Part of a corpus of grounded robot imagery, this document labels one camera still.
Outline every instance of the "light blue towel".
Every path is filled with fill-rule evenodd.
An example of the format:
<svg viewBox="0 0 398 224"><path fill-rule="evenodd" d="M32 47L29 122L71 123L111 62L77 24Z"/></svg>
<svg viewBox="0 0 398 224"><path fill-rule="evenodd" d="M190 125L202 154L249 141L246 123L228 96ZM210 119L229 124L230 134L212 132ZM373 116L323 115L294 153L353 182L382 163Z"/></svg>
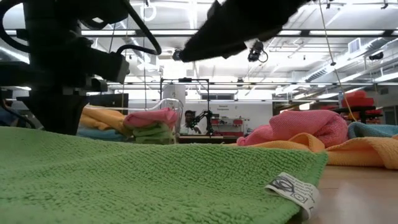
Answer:
<svg viewBox="0 0 398 224"><path fill-rule="evenodd" d="M98 129L80 127L77 130L76 135L80 136L80 137L86 137L86 138L98 139L98 140L104 140L104 141L124 141L124 140L126 140L126 137L124 137L122 134L118 133L114 129L102 131L102 130L98 130Z"/></svg>
<svg viewBox="0 0 398 224"><path fill-rule="evenodd" d="M398 134L398 126L387 124L364 124L352 122L348 126L348 138L361 137L392 137Z"/></svg>

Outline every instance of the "table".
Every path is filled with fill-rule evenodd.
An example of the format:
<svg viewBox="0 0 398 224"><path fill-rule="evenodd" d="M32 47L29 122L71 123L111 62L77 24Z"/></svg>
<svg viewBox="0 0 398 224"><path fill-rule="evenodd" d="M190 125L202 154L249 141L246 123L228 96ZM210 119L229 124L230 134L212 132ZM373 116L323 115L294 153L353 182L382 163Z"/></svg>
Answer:
<svg viewBox="0 0 398 224"><path fill-rule="evenodd" d="M318 189L318 216L309 224L397 223L398 171L327 166Z"/></svg>
<svg viewBox="0 0 398 224"><path fill-rule="evenodd" d="M375 117L379 117L382 115L379 114L366 114L366 111L369 110L375 110L376 107L375 106L353 106L350 108L351 112L359 112L359 117L361 118L361 122L366 124L366 119L367 118L375 118ZM349 113L349 109L348 108L338 108L338 109L333 109L332 111L336 112L336 113Z"/></svg>

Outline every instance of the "towel label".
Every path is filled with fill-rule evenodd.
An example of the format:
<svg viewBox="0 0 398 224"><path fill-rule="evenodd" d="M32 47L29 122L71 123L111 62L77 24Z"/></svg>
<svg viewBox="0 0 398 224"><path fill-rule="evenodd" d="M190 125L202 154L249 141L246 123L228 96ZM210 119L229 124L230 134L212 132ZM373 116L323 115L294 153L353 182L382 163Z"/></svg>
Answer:
<svg viewBox="0 0 398 224"><path fill-rule="evenodd" d="M301 211L303 220L309 220L317 212L320 200L318 189L290 174L280 173L271 183L266 185L265 189L271 189L280 196L300 205L303 208Z"/></svg>

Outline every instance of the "yellow towel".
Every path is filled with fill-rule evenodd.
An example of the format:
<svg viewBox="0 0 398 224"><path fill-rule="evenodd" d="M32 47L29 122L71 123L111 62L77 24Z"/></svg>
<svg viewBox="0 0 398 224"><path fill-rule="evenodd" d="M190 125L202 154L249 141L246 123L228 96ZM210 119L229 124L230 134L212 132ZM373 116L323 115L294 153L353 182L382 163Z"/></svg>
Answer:
<svg viewBox="0 0 398 224"><path fill-rule="evenodd" d="M125 116L122 113L115 110L83 108L80 122L88 128L115 129L129 137L132 133L123 126L124 118Z"/></svg>
<svg viewBox="0 0 398 224"><path fill-rule="evenodd" d="M272 141L248 147L326 151L328 165L385 167L398 169L398 135L393 138L354 138L325 149L325 145L311 134L301 133L289 141Z"/></svg>

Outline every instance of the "person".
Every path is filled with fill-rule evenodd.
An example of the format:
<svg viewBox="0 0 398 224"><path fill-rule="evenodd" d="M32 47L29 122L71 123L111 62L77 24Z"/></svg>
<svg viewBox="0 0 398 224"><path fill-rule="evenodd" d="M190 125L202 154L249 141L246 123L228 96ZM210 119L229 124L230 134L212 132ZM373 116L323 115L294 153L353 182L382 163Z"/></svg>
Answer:
<svg viewBox="0 0 398 224"><path fill-rule="evenodd" d="M17 113L14 109L11 108L12 102L3 100L3 103L6 105L7 109ZM26 127L26 122L18 119L17 116L10 114L10 112L6 111L4 108L0 107L0 126L7 127Z"/></svg>
<svg viewBox="0 0 398 224"><path fill-rule="evenodd" d="M198 125L195 125L195 127L190 128L190 124L194 118L195 118L195 113L193 111L187 110L185 112L185 124L182 125L180 129L180 134L187 134L187 135L201 134L201 130Z"/></svg>

